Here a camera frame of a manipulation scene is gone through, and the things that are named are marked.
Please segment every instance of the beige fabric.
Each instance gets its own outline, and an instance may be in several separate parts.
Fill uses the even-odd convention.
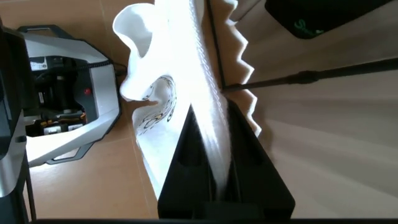
[[[237,24],[249,82],[398,57],[398,1],[312,40],[260,1]],[[260,140],[296,199],[294,217],[398,217],[398,71],[256,89]]]

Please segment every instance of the green logo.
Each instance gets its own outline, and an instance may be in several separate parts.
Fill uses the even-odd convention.
[[[302,32],[310,35],[310,36],[317,36],[323,33],[323,30],[315,30],[315,32],[308,30],[305,27],[305,21],[303,19],[298,20],[298,22],[294,23],[294,27],[296,27],[298,30],[301,30]]]

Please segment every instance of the black bag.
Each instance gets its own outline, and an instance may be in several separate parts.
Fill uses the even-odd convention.
[[[392,0],[267,0],[265,7],[294,36],[312,39],[390,1]]]

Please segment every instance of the tiled floor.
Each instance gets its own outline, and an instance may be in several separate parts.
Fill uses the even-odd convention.
[[[128,49],[112,33],[111,24],[123,7],[142,1],[0,0],[0,16],[12,28],[56,24],[126,63]],[[203,30],[217,71],[207,14]],[[119,121],[82,160],[30,170],[38,218],[157,218],[157,201],[131,125],[138,106],[123,101]]]

